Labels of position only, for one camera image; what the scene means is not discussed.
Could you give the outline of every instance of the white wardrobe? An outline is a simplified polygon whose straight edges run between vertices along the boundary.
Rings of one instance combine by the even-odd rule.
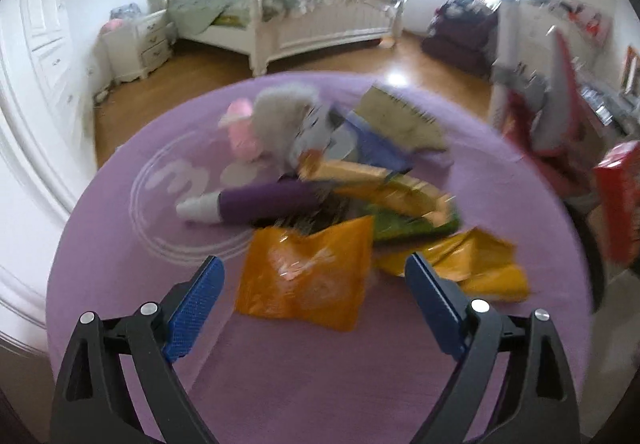
[[[65,0],[0,0],[0,344],[33,353],[58,241],[96,171],[71,52]]]

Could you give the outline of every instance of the red box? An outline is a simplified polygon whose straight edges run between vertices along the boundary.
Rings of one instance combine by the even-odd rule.
[[[609,259],[628,267],[640,252],[640,143],[610,150],[594,169],[607,222]]]

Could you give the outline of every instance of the round table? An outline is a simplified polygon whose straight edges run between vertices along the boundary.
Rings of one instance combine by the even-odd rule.
[[[132,314],[187,281],[214,254],[224,290],[193,351],[175,369],[221,443],[409,442],[453,371],[402,279],[380,275],[356,329],[341,333],[302,321],[234,313],[244,227],[187,225],[175,204],[225,186],[275,178],[267,163],[234,162],[218,119],[232,100],[285,82],[316,86],[321,98],[354,106],[374,79],[295,72],[240,82],[162,115],[100,169],[60,241],[47,294],[49,352],[57,374],[78,317]],[[480,226],[517,246],[532,294],[499,304],[504,313],[550,312],[580,392],[590,340],[590,295],[570,221],[522,154],[463,109],[424,90],[398,90],[446,130],[453,164],[415,156],[411,173],[456,196],[465,228]],[[504,370],[498,359],[471,434],[484,430]],[[131,363],[126,374],[131,377]],[[146,432],[159,437],[137,381],[130,391]]]

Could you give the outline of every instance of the nightstand drawer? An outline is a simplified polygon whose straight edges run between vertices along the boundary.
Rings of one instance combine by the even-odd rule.
[[[162,43],[166,39],[166,28],[162,27],[154,32],[149,32],[143,36],[140,36],[140,50],[143,52],[148,50],[152,46],[156,46]]]
[[[140,20],[138,23],[138,36],[145,38],[148,34],[153,35],[154,32],[162,29],[166,25],[166,13],[156,12]]]
[[[146,68],[151,68],[153,70],[165,62],[169,58],[169,55],[169,43],[167,41],[163,41],[162,43],[159,43],[159,45],[143,52],[142,63]]]

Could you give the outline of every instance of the metal screw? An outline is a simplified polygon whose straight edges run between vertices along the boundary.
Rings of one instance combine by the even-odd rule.
[[[549,321],[549,319],[551,319],[549,312],[544,309],[537,309],[533,314],[540,321]]]
[[[95,314],[93,312],[85,312],[80,316],[80,322],[82,325],[88,325],[95,319]]]
[[[474,299],[471,302],[471,308],[476,312],[484,313],[484,312],[489,312],[489,309],[491,307],[489,306],[489,303],[487,303],[483,299]]]
[[[143,316],[151,316],[156,312],[158,312],[158,305],[156,305],[155,303],[145,303],[144,305],[142,305],[142,307],[140,307],[140,313]]]

